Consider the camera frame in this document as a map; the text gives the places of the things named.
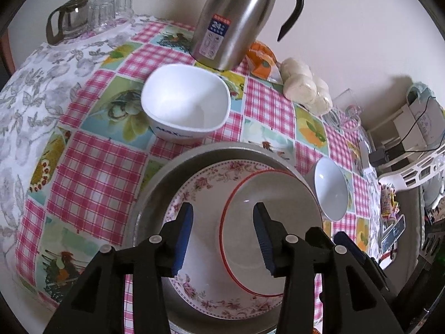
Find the stainless steel basin plate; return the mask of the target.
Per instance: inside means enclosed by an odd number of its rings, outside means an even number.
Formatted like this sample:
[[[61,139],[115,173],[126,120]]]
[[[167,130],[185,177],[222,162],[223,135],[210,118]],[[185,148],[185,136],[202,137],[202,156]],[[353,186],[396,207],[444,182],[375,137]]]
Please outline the stainless steel basin plate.
[[[175,218],[182,194],[199,175],[208,186],[186,198],[193,206],[192,232],[182,268],[162,281],[164,302],[173,333],[273,333],[281,298],[245,292],[227,272],[219,248],[219,224],[229,195],[243,179],[261,170],[281,170],[300,181],[302,202],[287,210],[295,213],[299,236],[322,225],[321,212],[307,182],[290,164],[255,145],[221,142],[182,153],[164,165],[132,209],[123,246],[134,247],[161,231]]]

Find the light blue round bowl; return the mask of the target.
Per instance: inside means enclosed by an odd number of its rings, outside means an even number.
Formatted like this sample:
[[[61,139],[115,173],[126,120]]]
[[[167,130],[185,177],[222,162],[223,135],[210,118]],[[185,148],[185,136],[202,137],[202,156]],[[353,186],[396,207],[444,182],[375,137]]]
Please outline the light blue round bowl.
[[[305,175],[323,215],[332,222],[341,221],[348,208],[348,186],[337,164],[320,158]]]

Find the floral pattern plate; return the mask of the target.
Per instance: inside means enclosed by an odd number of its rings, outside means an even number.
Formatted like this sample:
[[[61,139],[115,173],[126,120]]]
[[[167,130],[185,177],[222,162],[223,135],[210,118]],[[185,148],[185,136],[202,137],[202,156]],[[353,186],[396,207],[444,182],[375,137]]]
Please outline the floral pattern plate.
[[[240,288],[226,270],[219,245],[219,226],[229,195],[242,180],[262,170],[279,169],[242,159],[205,167],[179,188],[164,216],[164,221],[171,221],[182,203],[193,206],[194,221],[184,263],[170,283],[187,304],[210,317],[246,320],[281,304],[283,294],[266,298]]]

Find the strawberry pattern bowl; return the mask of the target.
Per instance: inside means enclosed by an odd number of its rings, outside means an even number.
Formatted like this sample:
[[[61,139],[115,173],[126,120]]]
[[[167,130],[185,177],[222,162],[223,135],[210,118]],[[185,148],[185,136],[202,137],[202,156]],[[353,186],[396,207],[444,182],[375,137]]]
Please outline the strawberry pattern bowl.
[[[283,294],[283,278],[266,268],[253,224],[253,208],[265,204],[287,233],[305,237],[321,227],[318,202],[305,180],[280,170],[262,170],[242,180],[229,195],[219,226],[219,245],[227,272],[244,291],[262,297]]]

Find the white square bowl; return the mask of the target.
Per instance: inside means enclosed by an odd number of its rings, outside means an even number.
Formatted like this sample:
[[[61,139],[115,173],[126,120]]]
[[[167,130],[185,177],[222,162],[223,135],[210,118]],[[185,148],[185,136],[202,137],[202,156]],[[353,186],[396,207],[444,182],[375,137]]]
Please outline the white square bowl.
[[[218,131],[231,111],[229,89],[221,77],[178,63],[152,72],[140,103],[153,133],[181,145],[198,143]]]

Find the colourful candy roll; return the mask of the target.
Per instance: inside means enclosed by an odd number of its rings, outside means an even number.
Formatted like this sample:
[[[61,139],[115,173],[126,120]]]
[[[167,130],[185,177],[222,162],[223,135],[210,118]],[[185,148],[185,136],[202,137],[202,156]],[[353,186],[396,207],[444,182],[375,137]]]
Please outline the colourful candy roll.
[[[383,219],[395,219],[400,211],[393,185],[381,186],[381,216]]]

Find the pink checkered tablecloth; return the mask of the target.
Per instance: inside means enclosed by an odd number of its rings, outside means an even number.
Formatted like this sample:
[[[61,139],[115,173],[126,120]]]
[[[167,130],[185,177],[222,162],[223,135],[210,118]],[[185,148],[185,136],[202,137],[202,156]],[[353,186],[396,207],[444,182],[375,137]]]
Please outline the pink checkered tablecloth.
[[[15,184],[22,210],[16,269],[23,286],[57,306],[100,240],[122,242],[138,194],[166,162],[192,147],[216,142],[260,146],[305,173],[332,158],[348,184],[345,217],[329,232],[349,233],[371,256],[377,243],[376,177],[364,174],[357,121],[319,111],[327,85],[300,62],[285,60],[318,101],[287,98],[281,64],[255,42],[235,69],[219,72],[230,94],[218,104],[170,77],[156,91],[143,82],[169,64],[195,65],[190,26],[147,17],[111,38],[88,37],[41,45],[6,89],[15,112]]]

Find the white plastic chair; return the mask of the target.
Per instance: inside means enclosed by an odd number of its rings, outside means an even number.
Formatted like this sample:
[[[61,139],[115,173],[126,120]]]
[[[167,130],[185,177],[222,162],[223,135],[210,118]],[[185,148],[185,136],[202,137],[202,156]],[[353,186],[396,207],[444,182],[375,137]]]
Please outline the white plastic chair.
[[[396,192],[400,192],[419,187],[440,173],[444,173],[444,143],[434,150],[423,152],[406,167],[384,173],[378,181],[381,185],[392,186]]]

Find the paper bag on shelf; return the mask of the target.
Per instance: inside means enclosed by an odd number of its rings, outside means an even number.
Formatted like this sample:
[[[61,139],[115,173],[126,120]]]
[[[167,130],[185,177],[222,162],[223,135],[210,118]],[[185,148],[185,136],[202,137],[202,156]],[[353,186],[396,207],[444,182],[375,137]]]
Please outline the paper bag on shelf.
[[[407,104],[428,146],[435,146],[444,134],[444,109],[434,92],[415,82],[407,92]]]

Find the bag of steamed buns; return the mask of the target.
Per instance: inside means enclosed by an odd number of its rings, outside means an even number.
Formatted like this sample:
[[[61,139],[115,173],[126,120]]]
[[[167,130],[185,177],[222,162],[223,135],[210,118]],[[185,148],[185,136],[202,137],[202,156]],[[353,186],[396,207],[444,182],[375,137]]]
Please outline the bag of steamed buns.
[[[323,116],[333,108],[328,84],[314,75],[307,64],[287,58],[280,65],[280,73],[283,95],[288,100],[302,105],[314,116]]]

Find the grey floral white cloth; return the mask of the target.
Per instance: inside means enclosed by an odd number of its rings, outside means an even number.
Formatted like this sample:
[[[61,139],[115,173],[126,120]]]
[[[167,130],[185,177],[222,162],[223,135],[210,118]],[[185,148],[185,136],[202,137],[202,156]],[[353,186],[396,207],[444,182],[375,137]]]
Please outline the grey floral white cloth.
[[[136,15],[98,35],[42,43],[1,90],[1,267],[11,265],[26,187],[45,140],[69,103],[111,52],[150,21]]]

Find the orange snack packet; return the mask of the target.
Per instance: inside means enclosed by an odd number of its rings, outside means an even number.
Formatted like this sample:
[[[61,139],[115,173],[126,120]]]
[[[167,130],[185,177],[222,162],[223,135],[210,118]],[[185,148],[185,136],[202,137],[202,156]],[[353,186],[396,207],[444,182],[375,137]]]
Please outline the orange snack packet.
[[[270,82],[280,77],[277,59],[267,45],[255,41],[249,47],[246,56],[253,76]]]

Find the clear drinking glass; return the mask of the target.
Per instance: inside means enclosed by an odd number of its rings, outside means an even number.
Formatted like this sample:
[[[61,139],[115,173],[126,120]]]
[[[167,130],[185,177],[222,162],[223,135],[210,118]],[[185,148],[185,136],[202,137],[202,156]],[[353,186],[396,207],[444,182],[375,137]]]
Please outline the clear drinking glass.
[[[108,29],[115,19],[115,6],[110,0],[96,0],[88,8],[88,26],[96,33]]]
[[[114,5],[116,19],[130,19],[134,14],[133,0],[106,0]]]

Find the steel thermos jug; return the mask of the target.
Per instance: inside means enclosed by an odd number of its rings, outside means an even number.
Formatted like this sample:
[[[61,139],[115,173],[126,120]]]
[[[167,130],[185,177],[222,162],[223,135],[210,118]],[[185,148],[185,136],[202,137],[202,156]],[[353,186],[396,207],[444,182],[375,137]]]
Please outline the steel thermos jug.
[[[189,53],[218,71],[237,67],[268,21],[276,0],[207,0],[198,19]],[[296,0],[283,23],[282,40],[297,22],[304,0]]]

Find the white wall shelf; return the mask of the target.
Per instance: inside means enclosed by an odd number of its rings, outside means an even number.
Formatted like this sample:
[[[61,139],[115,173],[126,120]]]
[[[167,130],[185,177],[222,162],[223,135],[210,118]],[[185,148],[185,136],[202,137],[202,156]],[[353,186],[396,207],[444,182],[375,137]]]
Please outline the white wall shelf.
[[[371,152],[384,147],[389,162],[376,167],[379,174],[396,171],[414,162],[427,144],[407,104],[367,130]]]

